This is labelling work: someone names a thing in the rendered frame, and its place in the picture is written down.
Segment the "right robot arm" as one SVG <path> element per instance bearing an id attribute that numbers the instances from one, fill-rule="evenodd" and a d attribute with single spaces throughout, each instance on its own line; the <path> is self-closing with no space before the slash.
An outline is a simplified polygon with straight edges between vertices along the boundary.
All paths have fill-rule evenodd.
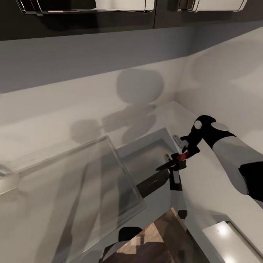
<path id="1" fill-rule="evenodd" d="M 197 147 L 202 138 L 211 147 L 224 168 L 234 188 L 241 194 L 250 195 L 263 209 L 263 154 L 248 146 L 229 127 L 213 117 L 201 115 L 194 122 L 191 133 L 179 138 L 172 137 L 182 153 L 189 151 L 187 159 L 200 152 Z"/>

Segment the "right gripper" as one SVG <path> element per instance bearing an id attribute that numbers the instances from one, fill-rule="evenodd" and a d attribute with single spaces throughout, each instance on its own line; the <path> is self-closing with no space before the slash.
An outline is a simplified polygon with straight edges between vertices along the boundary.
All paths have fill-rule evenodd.
<path id="1" fill-rule="evenodd" d="M 200 149 L 197 147 L 197 145 L 199 144 L 199 140 L 193 140 L 191 137 L 190 137 L 190 134 L 188 136 L 184 136 L 184 137 L 181 137 L 180 138 L 182 141 L 183 140 L 187 140 L 187 142 L 189 143 L 188 147 L 185 147 L 184 148 L 180 148 L 180 149 L 183 149 L 182 150 L 182 153 L 184 153 L 186 150 L 189 151 L 189 154 L 187 155 L 187 159 L 190 158 L 191 156 L 193 156 L 194 154 L 196 153 L 199 153 L 200 152 Z"/>

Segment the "parer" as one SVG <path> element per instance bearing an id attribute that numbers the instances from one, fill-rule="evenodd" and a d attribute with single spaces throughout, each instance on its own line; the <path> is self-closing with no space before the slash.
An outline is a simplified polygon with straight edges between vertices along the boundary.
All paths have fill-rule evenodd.
<path id="1" fill-rule="evenodd" d="M 186 153 L 178 156 L 177 158 L 163 164 L 162 166 L 158 167 L 157 169 L 165 169 L 167 167 L 170 167 L 171 165 L 177 163 L 177 162 L 180 162 L 182 159 L 185 159 L 187 157 L 187 155 L 189 154 L 189 151 L 187 151 Z"/>

